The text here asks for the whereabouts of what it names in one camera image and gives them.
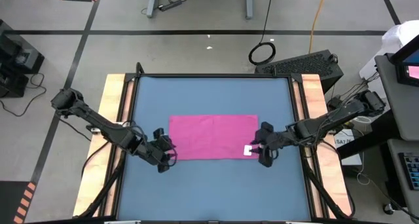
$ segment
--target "black metal frame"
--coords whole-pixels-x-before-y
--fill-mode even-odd
[[[125,101],[126,101],[126,93],[127,93],[127,90],[128,90],[128,84],[131,81],[133,81],[134,85],[133,85],[133,89],[132,89],[132,95],[131,95],[131,100],[130,100],[130,109],[129,109],[129,112],[128,112],[127,120],[128,121],[132,120],[132,117],[133,117],[133,114],[134,114],[134,112],[133,112],[134,111],[134,106],[135,106],[135,103],[136,103],[139,79],[141,77],[158,77],[158,78],[248,78],[248,79],[286,78],[287,81],[288,81],[288,86],[289,86],[289,96],[291,98],[291,106],[292,106],[292,109],[293,109],[294,120],[298,121],[300,119],[300,117],[299,117],[299,113],[298,113],[298,109],[297,109],[297,100],[295,98],[295,92],[294,92],[294,88],[293,88],[293,80],[295,80],[297,82],[298,86],[299,86],[299,94],[300,94],[300,97],[301,97],[301,103],[302,103],[304,118],[306,118],[306,119],[309,118],[308,106],[307,106],[307,102],[306,102],[306,96],[305,96],[305,93],[304,93],[304,87],[302,85],[301,75],[276,74],[276,73],[274,73],[273,75],[272,74],[253,74],[253,73],[252,74],[195,74],[195,73],[185,73],[185,74],[163,73],[163,74],[161,74],[161,73],[141,73],[137,69],[137,73],[126,73],[125,74],[124,86],[122,88],[122,95],[121,95],[120,105],[119,105],[119,110],[118,110],[118,115],[117,115],[117,120],[118,121],[122,120],[122,113],[123,113],[124,104],[125,104]],[[300,151],[301,159],[305,159],[306,153],[305,153],[304,148],[299,147],[299,151]],[[115,146],[112,146],[111,153],[109,155],[108,165],[107,165],[105,182],[109,180],[109,178],[112,174],[113,166],[114,166],[114,163],[115,163],[116,152],[117,152],[117,148]],[[322,183],[317,153],[314,151],[314,149],[311,149],[310,152],[312,154],[313,169],[316,173],[316,178]],[[125,158],[126,158],[126,153],[124,153],[122,151],[120,159],[124,160],[123,165],[125,165]],[[307,203],[308,203],[308,209],[309,209],[309,212],[310,212],[310,219],[313,220],[313,219],[317,218],[317,216],[316,216],[316,209],[315,209],[315,206],[314,206],[312,186],[311,186],[311,183],[310,183],[310,179],[307,176],[308,171],[306,171],[304,166],[302,166],[302,171],[303,171],[303,175],[304,175],[304,185],[305,185],[305,190],[306,190],[306,195],[307,195]],[[116,181],[117,184],[116,184],[116,187],[115,187],[115,195],[114,195],[114,200],[113,200],[113,204],[112,204],[112,212],[111,212],[111,216],[114,216],[114,217],[118,217],[120,190],[122,188],[122,181],[124,179],[123,176],[124,176],[124,172],[122,172],[122,175]],[[106,203],[107,203],[107,197],[104,198],[104,200],[103,200],[103,202],[102,202],[102,204],[99,208],[99,216],[103,216],[105,214],[105,208],[104,207],[105,207]],[[329,212],[328,212],[328,209],[327,209],[327,205],[322,198],[320,198],[320,203],[321,203],[321,209],[322,209],[323,217],[329,218]]]
[[[391,58],[390,62],[397,67],[413,65],[417,66],[418,63],[405,62],[405,59],[415,54],[419,50],[419,35],[409,41],[399,51],[397,51]]]

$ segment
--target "keyboard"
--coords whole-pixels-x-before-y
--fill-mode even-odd
[[[331,63],[325,59],[322,54],[311,54],[306,57],[297,57],[292,60],[283,60],[267,65],[262,69],[258,69],[259,73],[272,73],[273,68],[276,68],[277,73],[301,73],[313,74],[316,73],[320,77],[332,74]]]
[[[399,158],[410,189],[419,191],[419,153],[399,153]]]

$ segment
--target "yellow cable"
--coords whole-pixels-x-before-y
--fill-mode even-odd
[[[314,26],[316,25],[317,17],[319,16],[321,7],[323,6],[323,1],[324,0],[320,0],[320,4],[319,4],[319,8],[317,9],[316,17],[314,17],[312,31],[310,32],[310,46],[308,47],[308,53],[311,53],[311,51],[312,51]]]

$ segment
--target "table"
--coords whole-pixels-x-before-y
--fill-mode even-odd
[[[112,74],[107,76],[105,88],[103,90],[102,100],[99,108],[99,113],[110,121],[116,121],[118,112],[122,116],[121,121],[128,119],[130,114],[131,95],[133,94],[134,83],[132,81],[124,83],[125,74]],[[318,117],[324,114],[327,109],[325,106],[325,100],[321,89],[321,84],[318,75],[301,75],[302,86],[304,89],[305,98],[303,101],[307,102],[307,110],[310,117]],[[295,99],[297,101],[297,109],[300,118],[303,118],[303,103],[300,97],[300,88],[297,82],[293,83]],[[334,144],[333,137],[327,136],[326,141]],[[89,153],[93,153],[98,147],[103,145],[104,139],[97,135],[93,136],[92,143],[90,145]],[[103,186],[105,179],[107,164],[109,162],[109,154],[111,152],[111,146],[106,147],[103,151],[98,153],[86,166],[79,195],[75,205],[74,215],[83,212],[91,201],[95,198],[98,191]],[[348,201],[348,195],[343,180],[342,171],[338,156],[332,150],[328,149],[327,146],[320,145],[318,147],[317,156],[319,159],[319,169],[321,171],[321,178],[323,185],[329,194],[332,196],[334,201],[342,208],[346,214],[350,214],[351,208]],[[113,161],[114,167],[120,158],[120,153],[116,153],[115,160]],[[313,208],[314,215],[316,217],[323,217],[325,214],[333,216],[329,210],[322,209],[319,195],[315,190],[314,186],[311,185],[312,196],[313,196]],[[117,195],[114,187],[110,190],[106,203],[101,210],[101,214],[111,215],[115,213],[113,210],[114,197]]]
[[[149,0],[149,4],[147,6],[147,17],[151,18],[153,17],[153,11],[156,8],[156,2],[158,2],[158,0]],[[253,18],[253,0],[246,0],[246,19],[252,19]]]
[[[419,88],[399,84],[396,67],[390,63],[387,56],[376,56],[375,62],[391,109],[371,123],[371,133],[338,148],[342,159],[383,144],[391,138],[401,137],[406,141],[419,141],[416,126],[419,121],[419,114],[416,113]]]

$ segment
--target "pink towel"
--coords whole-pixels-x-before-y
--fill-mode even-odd
[[[257,129],[256,115],[171,116],[169,137],[179,160],[257,159],[244,155]]]

